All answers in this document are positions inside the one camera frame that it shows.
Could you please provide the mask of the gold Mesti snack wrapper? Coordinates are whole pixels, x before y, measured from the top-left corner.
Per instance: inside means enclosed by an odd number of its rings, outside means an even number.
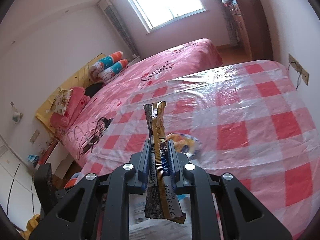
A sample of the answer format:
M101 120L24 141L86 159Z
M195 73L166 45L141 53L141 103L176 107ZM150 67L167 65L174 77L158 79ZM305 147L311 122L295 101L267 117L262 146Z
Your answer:
M183 224L186 214L182 212L171 185L163 121L165 107L165 101L144 105L150 140L149 181L144 213L146 218L167 219Z

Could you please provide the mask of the pink plastic trash bucket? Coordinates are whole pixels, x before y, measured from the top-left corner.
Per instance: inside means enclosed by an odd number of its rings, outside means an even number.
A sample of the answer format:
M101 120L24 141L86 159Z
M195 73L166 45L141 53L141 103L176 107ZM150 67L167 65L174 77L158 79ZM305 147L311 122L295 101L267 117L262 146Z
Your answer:
M71 178L65 185L64 189L73 187L76 184L77 178Z

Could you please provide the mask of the white wardrobe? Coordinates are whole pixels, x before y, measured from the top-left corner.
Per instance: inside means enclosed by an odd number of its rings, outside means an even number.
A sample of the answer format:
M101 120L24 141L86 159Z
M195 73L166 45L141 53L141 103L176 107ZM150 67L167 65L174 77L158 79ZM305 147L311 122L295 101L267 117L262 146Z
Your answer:
M1 141L0 163L1 207L14 226L24 231L28 221L41 213L33 174L4 141Z

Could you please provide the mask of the white nightstand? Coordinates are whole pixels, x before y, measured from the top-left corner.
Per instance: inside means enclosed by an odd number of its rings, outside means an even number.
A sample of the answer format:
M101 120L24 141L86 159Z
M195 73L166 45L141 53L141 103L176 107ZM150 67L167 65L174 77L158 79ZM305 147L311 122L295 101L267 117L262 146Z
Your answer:
M35 169L40 165L51 163L52 173L60 179L65 178L74 158L61 142L54 139L48 148L40 154Z

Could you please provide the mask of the black power adapter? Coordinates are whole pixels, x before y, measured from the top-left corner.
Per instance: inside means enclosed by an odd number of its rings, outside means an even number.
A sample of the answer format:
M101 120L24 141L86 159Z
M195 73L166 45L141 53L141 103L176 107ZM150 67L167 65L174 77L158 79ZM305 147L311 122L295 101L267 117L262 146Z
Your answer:
M108 126L111 124L111 122L113 121L113 118L107 119L107 118L102 118L101 121L104 124L105 128L108 128Z

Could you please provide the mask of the red white checkered plastic tablecloth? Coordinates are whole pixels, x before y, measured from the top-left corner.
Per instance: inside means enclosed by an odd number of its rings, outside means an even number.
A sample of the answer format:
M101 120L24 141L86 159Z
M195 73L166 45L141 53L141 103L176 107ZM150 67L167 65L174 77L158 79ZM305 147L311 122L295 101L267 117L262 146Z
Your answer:
M202 144L199 166L232 173L298 238L319 209L319 133L287 69L253 61L131 93L82 169L103 175L149 136L143 106L165 101L165 132Z

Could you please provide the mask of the floral pillow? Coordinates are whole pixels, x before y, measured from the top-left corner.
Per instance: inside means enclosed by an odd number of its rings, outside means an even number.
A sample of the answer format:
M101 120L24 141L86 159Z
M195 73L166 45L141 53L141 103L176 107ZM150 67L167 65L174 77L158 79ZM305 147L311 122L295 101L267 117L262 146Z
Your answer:
M68 103L72 96L72 89L61 89L53 100L50 111L63 116L67 110Z

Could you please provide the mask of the folded pink blanket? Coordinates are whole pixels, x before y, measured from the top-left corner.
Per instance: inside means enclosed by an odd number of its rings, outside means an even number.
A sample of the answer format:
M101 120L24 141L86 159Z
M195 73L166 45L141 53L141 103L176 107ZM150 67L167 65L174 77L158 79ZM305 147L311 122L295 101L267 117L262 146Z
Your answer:
M60 116L56 113L52 113L50 118L50 122L55 129L69 129L91 99L89 96L85 95L85 89L83 87L70 88L73 91L65 114Z

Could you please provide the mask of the orange teal rolled quilt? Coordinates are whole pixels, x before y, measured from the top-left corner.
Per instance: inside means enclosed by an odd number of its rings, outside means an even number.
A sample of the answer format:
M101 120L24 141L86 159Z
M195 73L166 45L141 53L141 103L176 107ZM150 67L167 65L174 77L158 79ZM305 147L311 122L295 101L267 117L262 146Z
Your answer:
M110 81L127 66L128 60L122 57L123 52L117 51L99 59L89 68L90 80L95 83Z

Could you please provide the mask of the pink bed blanket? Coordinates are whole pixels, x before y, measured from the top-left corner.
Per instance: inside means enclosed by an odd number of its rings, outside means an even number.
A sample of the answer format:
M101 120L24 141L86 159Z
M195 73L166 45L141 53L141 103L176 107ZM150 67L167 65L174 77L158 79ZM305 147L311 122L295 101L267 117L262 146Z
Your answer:
M142 97L142 89L171 80L222 66L222 57L212 41L202 38L167 49L131 66L127 66L114 79L92 97L77 93L79 103L73 103L73 116L60 140L78 165L84 166L89 152L84 153L100 118L113 118L130 97Z

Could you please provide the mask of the window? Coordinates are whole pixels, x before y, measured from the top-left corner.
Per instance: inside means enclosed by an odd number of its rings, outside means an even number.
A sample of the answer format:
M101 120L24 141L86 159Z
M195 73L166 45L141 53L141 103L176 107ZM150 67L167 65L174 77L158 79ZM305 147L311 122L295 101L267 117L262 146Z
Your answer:
M201 0L128 0L148 33L204 12Z

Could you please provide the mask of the air conditioner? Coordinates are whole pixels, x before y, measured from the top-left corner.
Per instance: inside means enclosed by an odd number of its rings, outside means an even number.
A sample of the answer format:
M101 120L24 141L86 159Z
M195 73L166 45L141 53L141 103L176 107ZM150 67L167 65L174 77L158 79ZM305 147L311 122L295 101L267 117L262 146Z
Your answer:
M129 47L133 55L139 56L139 52L133 41L133 38L127 28L123 18L120 16L116 7L109 0L100 0L98 2L100 9L107 16L111 24L115 27L118 34L121 36L123 41Z

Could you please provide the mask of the brown wooden dresser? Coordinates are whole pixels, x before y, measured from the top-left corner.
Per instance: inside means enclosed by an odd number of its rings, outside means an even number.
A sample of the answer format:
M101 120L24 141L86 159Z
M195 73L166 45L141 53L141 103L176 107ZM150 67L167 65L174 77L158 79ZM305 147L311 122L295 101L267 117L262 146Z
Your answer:
M270 32L260 0L232 0L232 23L250 60L273 60Z

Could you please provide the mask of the wall power outlet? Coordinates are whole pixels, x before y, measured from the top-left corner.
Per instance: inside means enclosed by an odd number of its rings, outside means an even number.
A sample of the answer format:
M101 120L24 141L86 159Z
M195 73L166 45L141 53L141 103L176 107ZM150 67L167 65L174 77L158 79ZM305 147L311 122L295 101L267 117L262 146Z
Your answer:
M308 86L309 85L309 73L302 67L302 65L291 55L289 54L289 66L288 69L292 67L298 74L298 80L303 80L304 83Z

